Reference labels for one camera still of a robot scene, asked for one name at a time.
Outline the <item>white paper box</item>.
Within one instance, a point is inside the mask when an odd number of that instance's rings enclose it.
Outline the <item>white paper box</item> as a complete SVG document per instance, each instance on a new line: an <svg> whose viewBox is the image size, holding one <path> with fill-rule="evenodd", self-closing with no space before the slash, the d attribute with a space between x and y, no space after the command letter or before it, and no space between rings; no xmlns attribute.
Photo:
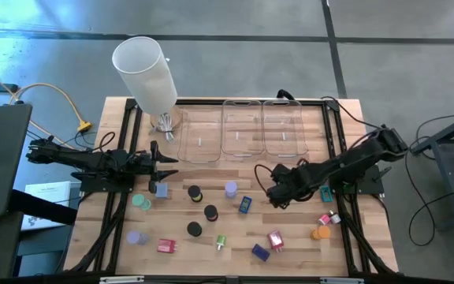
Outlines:
<svg viewBox="0 0 454 284"><path fill-rule="evenodd" d="M55 204L69 206L70 198L70 181L26 185L25 192L40 199L50 201ZM41 230L63 226L59 222L53 222L47 219L38 218L31 215L25 215L21 223L21 231Z"/></svg>

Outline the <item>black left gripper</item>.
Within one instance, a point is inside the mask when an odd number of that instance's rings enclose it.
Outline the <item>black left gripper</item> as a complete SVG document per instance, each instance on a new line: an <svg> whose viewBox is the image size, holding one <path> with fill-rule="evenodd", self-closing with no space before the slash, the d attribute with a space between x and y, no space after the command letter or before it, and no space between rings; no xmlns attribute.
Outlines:
<svg viewBox="0 0 454 284"><path fill-rule="evenodd" d="M167 157L159 151L158 142L151 141L150 151L136 151L130 155L130 173L136 175L151 176L148 184L150 193L156 193L158 184L170 175L178 173L178 170L157 170L159 163L178 163L177 159Z"/></svg>

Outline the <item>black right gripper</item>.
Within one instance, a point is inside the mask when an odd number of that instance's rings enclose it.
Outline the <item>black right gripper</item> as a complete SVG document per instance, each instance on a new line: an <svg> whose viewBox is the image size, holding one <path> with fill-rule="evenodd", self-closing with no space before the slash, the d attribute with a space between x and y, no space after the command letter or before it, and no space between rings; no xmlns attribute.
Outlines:
<svg viewBox="0 0 454 284"><path fill-rule="evenodd" d="M300 198L302 196L296 176L288 167L278 163L274 167L271 177L275 185L267 189L266 195L273 206L286 208L292 198Z"/></svg>

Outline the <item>orange hourglass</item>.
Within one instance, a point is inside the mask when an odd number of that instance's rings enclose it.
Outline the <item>orange hourglass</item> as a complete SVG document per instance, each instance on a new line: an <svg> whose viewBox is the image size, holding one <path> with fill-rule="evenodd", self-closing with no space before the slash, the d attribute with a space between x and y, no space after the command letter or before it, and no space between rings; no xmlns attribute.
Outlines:
<svg viewBox="0 0 454 284"><path fill-rule="evenodd" d="M317 226L310 233L310 236L314 240L329 239L331 230L328 226Z"/></svg>

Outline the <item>clear plastic bin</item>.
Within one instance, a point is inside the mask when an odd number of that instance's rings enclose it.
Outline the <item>clear plastic bin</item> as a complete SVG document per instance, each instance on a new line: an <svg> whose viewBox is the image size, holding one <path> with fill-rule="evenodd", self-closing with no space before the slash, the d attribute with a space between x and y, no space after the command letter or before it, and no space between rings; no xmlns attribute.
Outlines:
<svg viewBox="0 0 454 284"><path fill-rule="evenodd" d="M181 161L214 163L221 152L221 110L191 106L182 110L178 158Z"/></svg>
<svg viewBox="0 0 454 284"><path fill-rule="evenodd" d="M303 130L302 105L293 100L262 104L262 131L266 152L291 158L308 152Z"/></svg>
<svg viewBox="0 0 454 284"><path fill-rule="evenodd" d="M226 100L221 110L221 149L224 154L252 157L264 151L262 104L257 100Z"/></svg>

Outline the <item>red wall charger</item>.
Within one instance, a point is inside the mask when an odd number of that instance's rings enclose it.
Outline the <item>red wall charger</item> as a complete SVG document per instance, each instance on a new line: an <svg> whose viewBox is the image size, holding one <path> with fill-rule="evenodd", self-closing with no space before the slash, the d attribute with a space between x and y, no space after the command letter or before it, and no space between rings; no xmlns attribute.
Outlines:
<svg viewBox="0 0 454 284"><path fill-rule="evenodd" d="M282 248L284 247L285 243L281 233L278 230L275 230L269 234L267 234L268 240L270 242L271 248L275 252L281 252Z"/></svg>
<svg viewBox="0 0 454 284"><path fill-rule="evenodd" d="M175 240L160 238L158 240L157 251L162 253L175 253L177 251L177 243Z"/></svg>

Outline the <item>dark purple digital timer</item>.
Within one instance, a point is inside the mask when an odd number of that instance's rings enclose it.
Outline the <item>dark purple digital timer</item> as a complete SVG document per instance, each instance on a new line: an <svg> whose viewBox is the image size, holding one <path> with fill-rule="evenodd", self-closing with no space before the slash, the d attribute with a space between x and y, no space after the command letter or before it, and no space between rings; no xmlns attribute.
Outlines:
<svg viewBox="0 0 454 284"><path fill-rule="evenodd" d="M258 244L254 245L251 252L263 262L266 262L270 257L270 252Z"/></svg>

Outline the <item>white cylindrical table lamp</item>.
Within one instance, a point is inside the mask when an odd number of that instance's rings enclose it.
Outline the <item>white cylindrical table lamp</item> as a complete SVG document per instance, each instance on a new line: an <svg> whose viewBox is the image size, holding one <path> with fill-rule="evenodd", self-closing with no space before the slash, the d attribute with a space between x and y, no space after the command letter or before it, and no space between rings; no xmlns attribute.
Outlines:
<svg viewBox="0 0 454 284"><path fill-rule="evenodd" d="M177 89L159 42L145 36L127 39L114 50L112 64L140 109L157 120L156 127L170 131L179 125Z"/></svg>

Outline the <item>black bar beside monitor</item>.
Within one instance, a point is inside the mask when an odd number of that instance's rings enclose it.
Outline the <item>black bar beside monitor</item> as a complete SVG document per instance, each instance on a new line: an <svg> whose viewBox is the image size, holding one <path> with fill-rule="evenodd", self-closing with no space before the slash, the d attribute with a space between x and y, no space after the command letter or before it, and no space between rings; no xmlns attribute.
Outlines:
<svg viewBox="0 0 454 284"><path fill-rule="evenodd" d="M10 194L8 211L19 211L26 215L65 225L72 225L77 214L76 209L52 203L15 189Z"/></svg>

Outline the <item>silver metal bracket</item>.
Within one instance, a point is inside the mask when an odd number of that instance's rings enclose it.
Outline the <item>silver metal bracket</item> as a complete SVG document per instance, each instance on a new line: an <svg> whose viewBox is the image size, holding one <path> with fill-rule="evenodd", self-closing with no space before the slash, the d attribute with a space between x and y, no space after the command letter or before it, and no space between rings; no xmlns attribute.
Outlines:
<svg viewBox="0 0 454 284"><path fill-rule="evenodd" d="M365 284L362 278L326 277L320 278L320 284Z"/></svg>
<svg viewBox="0 0 454 284"><path fill-rule="evenodd" d="M144 283L145 278L141 275L136 276L110 276L99 279L99 284L140 284Z"/></svg>

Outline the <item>black hourglass yellow sand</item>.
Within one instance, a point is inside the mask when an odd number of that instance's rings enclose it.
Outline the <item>black hourglass yellow sand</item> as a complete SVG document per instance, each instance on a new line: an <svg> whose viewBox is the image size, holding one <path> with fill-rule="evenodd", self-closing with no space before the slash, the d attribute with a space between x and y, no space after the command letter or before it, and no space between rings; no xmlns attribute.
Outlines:
<svg viewBox="0 0 454 284"><path fill-rule="evenodd" d="M203 199L201 188L198 185L191 185L188 188L188 195L193 202L200 202Z"/></svg>

